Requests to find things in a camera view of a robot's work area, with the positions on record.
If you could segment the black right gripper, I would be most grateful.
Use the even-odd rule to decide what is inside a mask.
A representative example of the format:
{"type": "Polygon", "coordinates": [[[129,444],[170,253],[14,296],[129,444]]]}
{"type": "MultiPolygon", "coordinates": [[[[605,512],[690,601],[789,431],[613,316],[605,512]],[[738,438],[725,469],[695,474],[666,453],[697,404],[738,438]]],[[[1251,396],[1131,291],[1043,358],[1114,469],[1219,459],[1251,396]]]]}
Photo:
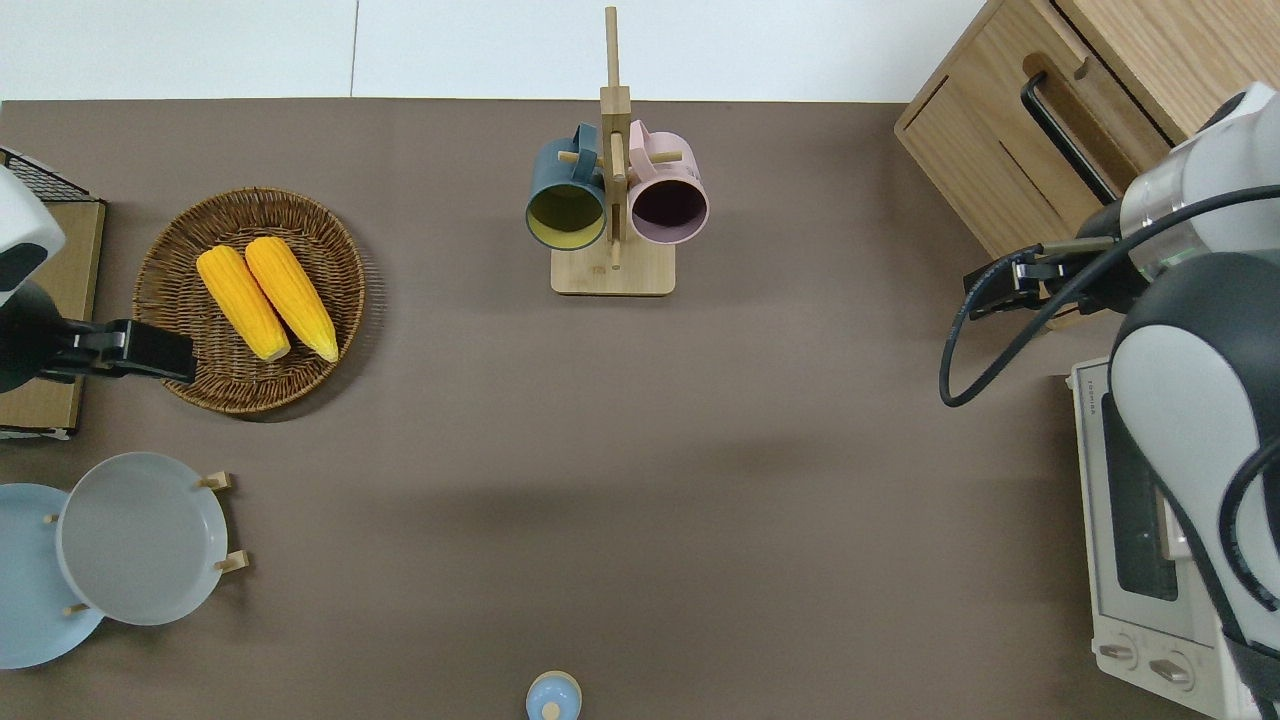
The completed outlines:
{"type": "Polygon", "coordinates": [[[1047,283],[1062,275],[1056,263],[1046,261],[1044,247],[1038,243],[995,259],[964,275],[968,293],[968,320],[979,319],[1010,307],[1038,310],[1048,302],[1052,291],[1047,283]]]}

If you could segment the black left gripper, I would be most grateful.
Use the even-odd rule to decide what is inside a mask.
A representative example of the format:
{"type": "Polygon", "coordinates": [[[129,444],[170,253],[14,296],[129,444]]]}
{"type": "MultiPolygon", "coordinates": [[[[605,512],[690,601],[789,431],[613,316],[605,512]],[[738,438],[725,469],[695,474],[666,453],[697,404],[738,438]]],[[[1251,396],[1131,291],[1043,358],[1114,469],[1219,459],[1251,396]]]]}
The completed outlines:
{"type": "Polygon", "coordinates": [[[183,386],[197,379],[192,338],[145,322],[65,320],[52,332],[49,343],[51,350],[40,368],[42,380],[70,384],[81,377],[122,378],[128,373],[183,386]],[[123,368],[116,365],[116,355],[124,348],[127,336],[129,354],[145,355],[128,356],[123,368]]]}

